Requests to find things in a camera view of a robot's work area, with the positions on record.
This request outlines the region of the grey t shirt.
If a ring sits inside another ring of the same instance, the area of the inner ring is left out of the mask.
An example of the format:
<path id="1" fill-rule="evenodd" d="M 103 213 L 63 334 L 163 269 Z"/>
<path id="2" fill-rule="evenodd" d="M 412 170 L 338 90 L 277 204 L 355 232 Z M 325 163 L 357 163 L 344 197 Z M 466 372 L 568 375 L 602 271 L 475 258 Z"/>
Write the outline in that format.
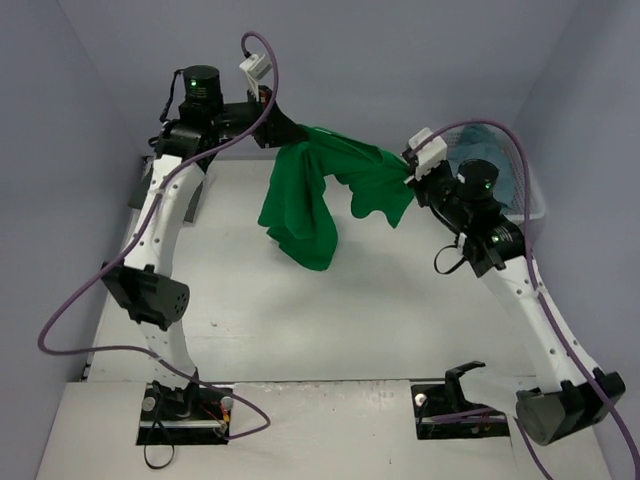
<path id="1" fill-rule="evenodd" d="M 147 162 L 142 180 L 136 186 L 136 188 L 134 189 L 132 195 L 128 200 L 127 205 L 129 208 L 135 209 L 135 210 L 142 209 L 146 195 L 147 195 L 147 191 L 149 189 L 149 186 L 151 185 L 155 163 L 156 161 L 151 161 L 151 160 Z M 183 222 L 188 224 L 193 224 L 195 222 L 198 205 L 200 203 L 201 195 L 203 193 L 203 190 L 205 187 L 205 181 L 206 181 L 206 172 L 203 171 L 198 164 L 195 164 L 195 169 L 199 173 L 201 173 L 202 178 L 191 197 L 191 200 L 188 204 L 187 210 L 184 215 Z"/>

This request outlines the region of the green t shirt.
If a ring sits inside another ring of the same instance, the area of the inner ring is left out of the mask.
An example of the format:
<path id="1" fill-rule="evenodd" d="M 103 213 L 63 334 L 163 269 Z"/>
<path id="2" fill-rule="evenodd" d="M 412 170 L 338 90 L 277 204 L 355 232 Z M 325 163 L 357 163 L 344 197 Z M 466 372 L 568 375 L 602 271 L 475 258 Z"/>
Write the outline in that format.
<path id="1" fill-rule="evenodd" d="M 320 127 L 302 131 L 305 140 L 281 147 L 276 155 L 257 223 L 292 260 L 324 271 L 339 243 L 324 199 L 327 177 L 349 188 L 353 217 L 380 212 L 393 228 L 414 194 L 405 184 L 406 163 L 394 153 Z"/>

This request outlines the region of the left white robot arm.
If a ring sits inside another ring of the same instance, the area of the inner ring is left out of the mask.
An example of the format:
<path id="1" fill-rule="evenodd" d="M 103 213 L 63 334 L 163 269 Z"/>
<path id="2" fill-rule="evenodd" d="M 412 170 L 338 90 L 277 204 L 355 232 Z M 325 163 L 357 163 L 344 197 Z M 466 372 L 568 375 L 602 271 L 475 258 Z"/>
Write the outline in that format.
<path id="1" fill-rule="evenodd" d="M 155 157 L 136 222 L 131 251 L 104 276 L 117 304 L 127 311 L 157 355 L 150 391 L 175 418 L 199 409 L 198 371 L 186 345 L 183 317 L 190 300 L 187 285 L 173 279 L 173 256 L 188 210 L 195 205 L 209 165 L 220 148 L 249 131 L 263 149 L 306 140 L 302 128 L 275 104 L 275 90 L 262 84 L 273 67 L 252 55 L 240 65 L 248 82 L 247 99 L 223 99 L 220 72 L 207 65 L 175 72 L 185 97 L 179 115 L 162 111 L 162 128 L 153 140 Z"/>

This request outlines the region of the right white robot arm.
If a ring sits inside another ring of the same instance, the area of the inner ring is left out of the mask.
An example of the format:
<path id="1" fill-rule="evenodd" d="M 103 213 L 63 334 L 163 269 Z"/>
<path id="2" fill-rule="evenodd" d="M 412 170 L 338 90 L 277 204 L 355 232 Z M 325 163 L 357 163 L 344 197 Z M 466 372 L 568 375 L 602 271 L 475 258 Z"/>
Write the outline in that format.
<path id="1" fill-rule="evenodd" d="M 498 169 L 470 160 L 453 174 L 444 153 L 406 150 L 403 157 L 418 204 L 454 234 L 461 261 L 510 316 L 534 367 L 531 376 L 504 375 L 480 361 L 451 368 L 442 388 L 445 405 L 455 412 L 486 406 L 512 416 L 543 446 L 600 423 L 606 405 L 625 393 L 625 383 L 580 346 L 536 279 L 521 228 L 502 214 L 493 196 Z"/>

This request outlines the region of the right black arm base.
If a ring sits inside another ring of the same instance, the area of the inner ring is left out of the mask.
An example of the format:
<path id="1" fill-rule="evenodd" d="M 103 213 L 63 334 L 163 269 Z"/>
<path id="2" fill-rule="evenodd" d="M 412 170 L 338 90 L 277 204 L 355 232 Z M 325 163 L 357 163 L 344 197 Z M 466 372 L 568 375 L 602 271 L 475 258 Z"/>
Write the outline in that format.
<path id="1" fill-rule="evenodd" d="M 411 384 L 418 440 L 481 440 L 510 436 L 503 413 L 470 402 L 462 393 L 460 378 L 485 366 L 483 362 L 472 361 L 447 370 L 441 380 Z"/>

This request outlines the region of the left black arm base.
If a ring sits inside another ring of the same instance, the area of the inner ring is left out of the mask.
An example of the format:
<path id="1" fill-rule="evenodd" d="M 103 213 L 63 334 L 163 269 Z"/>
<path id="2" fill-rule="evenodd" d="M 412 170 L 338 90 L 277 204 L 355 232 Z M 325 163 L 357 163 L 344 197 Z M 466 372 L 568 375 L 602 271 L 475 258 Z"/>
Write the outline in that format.
<path id="1" fill-rule="evenodd" d="M 195 384 L 175 391 L 156 382 L 146 385 L 136 437 L 146 467 L 152 471 L 167 468 L 179 446 L 227 445 L 232 392 Z"/>

